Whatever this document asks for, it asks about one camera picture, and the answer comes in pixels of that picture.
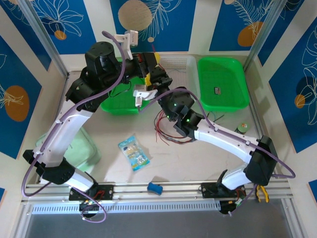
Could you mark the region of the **white plastic basket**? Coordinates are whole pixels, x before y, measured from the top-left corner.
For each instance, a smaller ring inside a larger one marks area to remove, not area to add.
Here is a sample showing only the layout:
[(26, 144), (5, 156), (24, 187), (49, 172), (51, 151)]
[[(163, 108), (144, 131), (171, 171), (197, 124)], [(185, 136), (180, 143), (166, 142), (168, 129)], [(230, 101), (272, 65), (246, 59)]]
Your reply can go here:
[(196, 59), (190, 55), (160, 55), (160, 65), (172, 78), (170, 89), (186, 87), (200, 98)]

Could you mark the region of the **green plastic basket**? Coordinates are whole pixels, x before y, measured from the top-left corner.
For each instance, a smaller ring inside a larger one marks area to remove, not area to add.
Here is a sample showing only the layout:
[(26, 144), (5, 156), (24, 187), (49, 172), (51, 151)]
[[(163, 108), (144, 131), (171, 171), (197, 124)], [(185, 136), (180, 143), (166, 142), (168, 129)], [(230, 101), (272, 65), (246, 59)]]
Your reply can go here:
[[(197, 63), (200, 101), (205, 111), (235, 112), (249, 104), (242, 64), (233, 58), (203, 57)], [(219, 87), (220, 95), (214, 93)]]
[(108, 98), (100, 104), (100, 108), (113, 115), (137, 114), (133, 90), (135, 85), (144, 85), (144, 78), (133, 77), (127, 84), (120, 82), (108, 93)]

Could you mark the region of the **green can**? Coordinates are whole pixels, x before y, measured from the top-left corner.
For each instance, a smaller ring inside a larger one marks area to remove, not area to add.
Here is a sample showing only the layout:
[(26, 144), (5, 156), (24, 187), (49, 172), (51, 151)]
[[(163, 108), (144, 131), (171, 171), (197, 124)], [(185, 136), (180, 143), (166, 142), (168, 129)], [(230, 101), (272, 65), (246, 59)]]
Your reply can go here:
[(243, 122), (237, 126), (235, 132), (239, 134), (245, 134), (249, 130), (249, 126), (247, 123)]

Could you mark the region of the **blue snack packet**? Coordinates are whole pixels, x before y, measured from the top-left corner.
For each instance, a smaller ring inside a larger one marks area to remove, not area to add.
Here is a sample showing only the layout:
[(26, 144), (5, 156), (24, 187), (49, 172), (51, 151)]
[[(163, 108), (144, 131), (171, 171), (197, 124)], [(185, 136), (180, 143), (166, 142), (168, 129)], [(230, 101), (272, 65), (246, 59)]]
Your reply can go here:
[(118, 147), (129, 161), (133, 171), (137, 171), (150, 163), (134, 135), (120, 142)]

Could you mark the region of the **mint green container lid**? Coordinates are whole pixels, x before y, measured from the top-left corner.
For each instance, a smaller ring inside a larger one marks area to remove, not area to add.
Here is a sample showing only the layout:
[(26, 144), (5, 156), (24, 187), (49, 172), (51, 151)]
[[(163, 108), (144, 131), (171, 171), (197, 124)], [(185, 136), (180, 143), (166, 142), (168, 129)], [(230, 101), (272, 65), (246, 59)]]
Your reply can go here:
[(101, 153), (90, 135), (81, 127), (68, 146), (64, 157), (79, 170), (90, 173), (101, 159)]

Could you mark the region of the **aluminium post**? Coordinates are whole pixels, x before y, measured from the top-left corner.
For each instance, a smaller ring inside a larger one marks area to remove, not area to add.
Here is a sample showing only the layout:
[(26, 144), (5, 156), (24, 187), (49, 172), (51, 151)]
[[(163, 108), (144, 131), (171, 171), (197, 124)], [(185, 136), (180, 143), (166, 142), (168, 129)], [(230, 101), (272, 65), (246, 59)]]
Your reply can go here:
[(269, 10), (267, 17), (262, 25), (262, 28), (256, 37), (254, 44), (252, 45), (250, 52), (243, 64), (243, 71), (246, 73), (250, 65), (252, 64), (255, 57), (258, 55), (262, 49), (265, 41), (267, 40), (272, 28), (277, 22), (279, 15), (284, 9), (287, 0), (274, 0), (272, 8)]
[(69, 73), (59, 55), (57, 48), (51, 40), (46, 28), (44, 27), (39, 16), (32, 7), (31, 2), (29, 0), (17, 0), (17, 2), (26, 19), (28, 20), (30, 26), (32, 27), (33, 31), (40, 40), (41, 44), (43, 45), (43, 47), (49, 54), (50, 58), (54, 62), (59, 73), (67, 79)]

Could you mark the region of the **aluminium rail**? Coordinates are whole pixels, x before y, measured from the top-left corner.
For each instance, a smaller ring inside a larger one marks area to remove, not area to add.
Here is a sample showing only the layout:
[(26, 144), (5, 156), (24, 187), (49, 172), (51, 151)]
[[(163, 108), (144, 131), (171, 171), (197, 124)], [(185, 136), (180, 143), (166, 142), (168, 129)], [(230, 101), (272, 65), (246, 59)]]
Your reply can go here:
[[(163, 187), (162, 195), (156, 195), (147, 191), (148, 184), (140, 183), (112, 183), (113, 201), (185, 201), (202, 200), (202, 193), (199, 191), (201, 181), (186, 182), (160, 182)], [(270, 199), (293, 198), (290, 185), (286, 179), (273, 179), (266, 186)], [(50, 184), (41, 192), (31, 196), (23, 196), (22, 202), (66, 202), (69, 199), (70, 188), (66, 185)]]

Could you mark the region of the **blue clip on rail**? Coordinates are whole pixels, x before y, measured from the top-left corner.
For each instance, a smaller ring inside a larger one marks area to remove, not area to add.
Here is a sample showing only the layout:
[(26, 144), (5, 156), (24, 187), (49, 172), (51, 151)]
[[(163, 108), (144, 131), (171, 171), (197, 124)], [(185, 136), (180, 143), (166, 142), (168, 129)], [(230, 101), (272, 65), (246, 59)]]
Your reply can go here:
[(161, 185), (150, 182), (147, 186), (147, 191), (157, 195), (161, 195), (163, 192), (163, 187)]

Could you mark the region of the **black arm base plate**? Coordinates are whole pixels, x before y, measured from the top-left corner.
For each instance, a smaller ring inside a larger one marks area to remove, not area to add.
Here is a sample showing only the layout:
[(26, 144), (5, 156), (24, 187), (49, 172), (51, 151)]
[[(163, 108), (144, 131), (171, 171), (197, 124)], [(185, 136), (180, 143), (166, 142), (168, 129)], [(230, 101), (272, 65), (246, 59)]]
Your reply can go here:
[(234, 190), (226, 188), (216, 182), (204, 182), (200, 185), (203, 198), (243, 198), (246, 196), (244, 186), (239, 186)]
[[(114, 185), (94, 185), (92, 188), (84, 192), (85, 195), (91, 198), (99, 200), (112, 200)], [(81, 193), (77, 192), (75, 189), (71, 189), (69, 193), (69, 201), (84, 201), (88, 198)]]

